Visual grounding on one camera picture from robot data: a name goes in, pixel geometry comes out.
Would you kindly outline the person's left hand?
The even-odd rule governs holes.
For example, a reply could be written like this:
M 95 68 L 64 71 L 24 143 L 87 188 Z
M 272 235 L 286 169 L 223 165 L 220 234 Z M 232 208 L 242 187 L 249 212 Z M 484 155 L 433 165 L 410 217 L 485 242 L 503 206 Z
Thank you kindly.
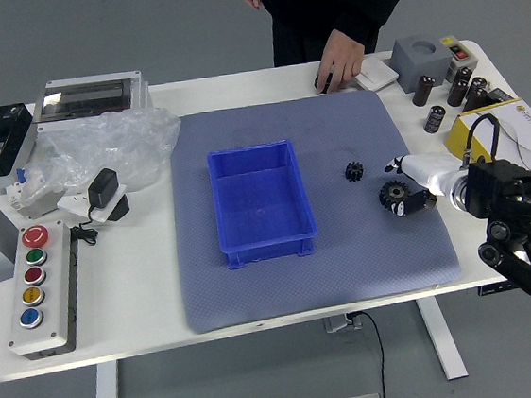
M 365 47 L 359 42 L 334 29 L 325 48 L 317 70 L 318 93 L 328 94 L 351 81 L 361 71 Z

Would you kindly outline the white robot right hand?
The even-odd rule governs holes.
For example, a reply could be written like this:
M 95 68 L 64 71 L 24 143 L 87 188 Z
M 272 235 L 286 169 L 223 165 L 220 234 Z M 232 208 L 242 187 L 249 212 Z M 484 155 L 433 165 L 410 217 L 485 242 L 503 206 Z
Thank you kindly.
M 432 208 L 437 197 L 446 198 L 452 206 L 464 212 L 467 170 L 455 156 L 448 153 L 407 154 L 393 158 L 384 168 L 386 173 L 402 174 L 423 189 L 418 194 L 389 194 L 385 208 L 398 216 L 409 216 L 420 209 Z

